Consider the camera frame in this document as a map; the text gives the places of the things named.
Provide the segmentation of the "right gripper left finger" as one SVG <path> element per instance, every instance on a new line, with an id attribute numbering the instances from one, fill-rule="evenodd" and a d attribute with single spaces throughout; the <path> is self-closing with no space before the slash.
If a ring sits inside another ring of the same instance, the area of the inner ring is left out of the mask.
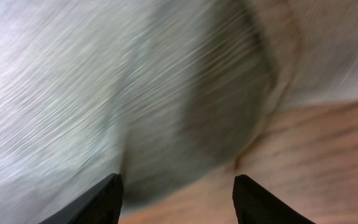
<path id="1" fill-rule="evenodd" d="M 118 224 L 123 193 L 122 176 L 110 174 L 40 224 Z"/>

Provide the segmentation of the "light blue denim shorts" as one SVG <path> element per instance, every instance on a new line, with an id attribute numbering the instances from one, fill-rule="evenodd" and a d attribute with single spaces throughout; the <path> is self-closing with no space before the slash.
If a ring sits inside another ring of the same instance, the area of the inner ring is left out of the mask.
<path id="1" fill-rule="evenodd" d="M 126 213 L 234 159 L 284 107 L 358 99 L 358 0 L 0 0 L 0 223 L 108 175 Z"/>

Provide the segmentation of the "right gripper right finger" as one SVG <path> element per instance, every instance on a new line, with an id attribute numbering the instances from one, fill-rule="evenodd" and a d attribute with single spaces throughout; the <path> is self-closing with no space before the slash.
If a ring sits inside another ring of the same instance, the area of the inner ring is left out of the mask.
<path id="1" fill-rule="evenodd" d="M 239 224 L 314 224 L 247 175 L 235 177 L 232 200 Z"/>

